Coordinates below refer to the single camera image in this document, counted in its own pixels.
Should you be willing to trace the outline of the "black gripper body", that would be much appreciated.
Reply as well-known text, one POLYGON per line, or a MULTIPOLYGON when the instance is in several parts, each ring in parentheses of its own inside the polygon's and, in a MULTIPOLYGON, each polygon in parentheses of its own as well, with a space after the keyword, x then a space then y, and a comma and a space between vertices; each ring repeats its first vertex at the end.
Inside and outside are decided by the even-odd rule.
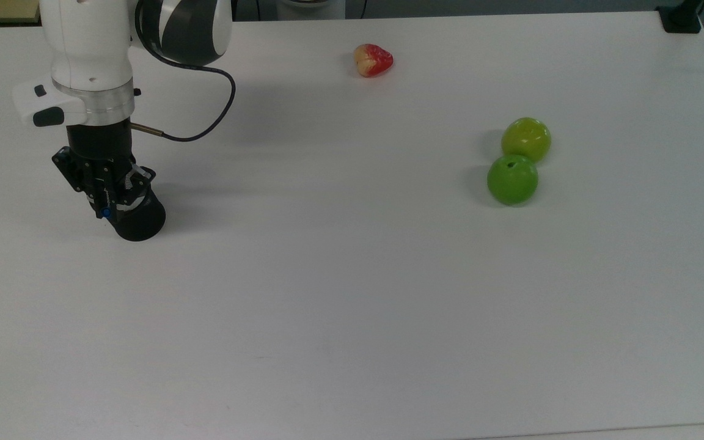
MULTIPOLYGON (((134 158, 129 120, 98 127, 68 126, 67 136, 68 145, 55 153, 51 160, 71 188, 86 195, 93 211, 95 183, 114 184, 116 202, 126 174, 152 174, 155 178, 153 170, 139 166, 134 158)), ((143 203, 128 212, 157 210, 152 181, 143 203)))

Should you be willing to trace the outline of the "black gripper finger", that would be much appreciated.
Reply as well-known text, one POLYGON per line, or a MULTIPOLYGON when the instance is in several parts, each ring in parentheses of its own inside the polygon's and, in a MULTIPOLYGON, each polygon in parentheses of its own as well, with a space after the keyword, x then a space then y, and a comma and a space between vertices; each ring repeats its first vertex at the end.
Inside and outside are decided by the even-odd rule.
POLYGON ((115 198, 115 209, 121 212, 133 211, 143 203, 152 174, 126 174, 121 190, 115 198))
POLYGON ((116 220, 116 189, 112 183, 95 183, 94 210, 97 218, 116 220))

